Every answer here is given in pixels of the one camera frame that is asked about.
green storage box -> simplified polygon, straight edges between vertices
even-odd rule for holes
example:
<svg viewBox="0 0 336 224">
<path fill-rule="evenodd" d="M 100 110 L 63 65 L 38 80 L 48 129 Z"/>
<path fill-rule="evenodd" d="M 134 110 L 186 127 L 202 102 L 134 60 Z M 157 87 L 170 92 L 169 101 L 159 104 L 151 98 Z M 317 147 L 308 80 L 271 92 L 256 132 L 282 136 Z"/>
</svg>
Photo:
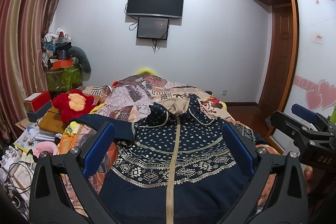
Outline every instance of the green storage box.
<svg viewBox="0 0 336 224">
<path fill-rule="evenodd" d="M 81 71 L 75 66 L 49 70 L 46 74 L 50 91 L 70 91 L 72 84 L 79 85 L 83 81 Z"/>
</svg>

striped curtain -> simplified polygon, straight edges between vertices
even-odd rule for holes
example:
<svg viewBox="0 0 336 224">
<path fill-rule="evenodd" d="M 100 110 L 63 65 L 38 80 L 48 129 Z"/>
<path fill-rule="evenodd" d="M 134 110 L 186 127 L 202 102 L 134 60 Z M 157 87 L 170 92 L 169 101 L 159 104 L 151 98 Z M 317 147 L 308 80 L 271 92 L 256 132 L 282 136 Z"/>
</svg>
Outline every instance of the striped curtain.
<svg viewBox="0 0 336 224">
<path fill-rule="evenodd" d="M 41 41 L 49 27 L 51 0 L 0 0 L 0 146 L 20 136 L 24 99 L 47 90 Z"/>
</svg>

metal screw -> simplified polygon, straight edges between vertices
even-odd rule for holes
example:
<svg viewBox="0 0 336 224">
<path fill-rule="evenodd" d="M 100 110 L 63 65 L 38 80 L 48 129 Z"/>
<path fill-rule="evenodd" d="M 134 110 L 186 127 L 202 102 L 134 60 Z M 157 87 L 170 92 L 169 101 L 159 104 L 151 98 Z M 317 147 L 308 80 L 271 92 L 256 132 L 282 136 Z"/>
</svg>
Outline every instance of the metal screw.
<svg viewBox="0 0 336 224">
<path fill-rule="evenodd" d="M 47 156 L 48 152 L 47 151 L 43 151 L 40 153 L 40 157 L 41 158 L 45 158 Z"/>
<path fill-rule="evenodd" d="M 297 153 L 293 152 L 293 151 L 290 151 L 289 152 L 289 155 L 292 157 L 292 158 L 297 158 Z"/>
<path fill-rule="evenodd" d="M 264 148 L 264 147 L 259 147 L 259 148 L 257 149 L 257 151 L 258 151 L 259 154 L 266 154 L 266 153 L 267 153 L 267 150 L 266 150 L 266 148 Z"/>
<path fill-rule="evenodd" d="M 71 154 L 76 154 L 76 153 L 78 153 L 78 151 L 79 151 L 79 148 L 77 146 L 70 149 Z"/>
</svg>

heart decal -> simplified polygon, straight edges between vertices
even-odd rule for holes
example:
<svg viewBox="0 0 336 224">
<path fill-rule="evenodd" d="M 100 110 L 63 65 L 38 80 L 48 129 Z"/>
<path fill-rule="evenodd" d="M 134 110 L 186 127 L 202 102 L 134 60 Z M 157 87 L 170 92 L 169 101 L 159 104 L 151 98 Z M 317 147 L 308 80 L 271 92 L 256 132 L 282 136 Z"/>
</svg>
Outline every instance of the heart decal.
<svg viewBox="0 0 336 224">
<path fill-rule="evenodd" d="M 322 95 L 323 102 L 321 104 L 322 110 L 327 109 L 336 104 L 336 86 L 329 86 L 326 80 L 319 82 L 319 93 Z"/>
<path fill-rule="evenodd" d="M 314 110 L 319 108 L 322 105 L 322 95 L 315 94 L 313 90 L 307 90 L 306 92 L 306 101 L 309 110 Z"/>
</svg>

television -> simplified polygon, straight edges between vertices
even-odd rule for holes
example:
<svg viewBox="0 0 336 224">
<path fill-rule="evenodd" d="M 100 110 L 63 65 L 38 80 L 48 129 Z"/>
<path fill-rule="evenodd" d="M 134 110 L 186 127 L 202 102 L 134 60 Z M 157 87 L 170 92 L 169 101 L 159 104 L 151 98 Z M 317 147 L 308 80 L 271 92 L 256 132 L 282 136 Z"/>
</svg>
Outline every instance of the television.
<svg viewBox="0 0 336 224">
<path fill-rule="evenodd" d="M 183 0 L 128 0 L 126 15 L 182 18 Z"/>
<path fill-rule="evenodd" d="M 137 38 L 167 40 L 169 18 L 139 17 Z"/>
</svg>

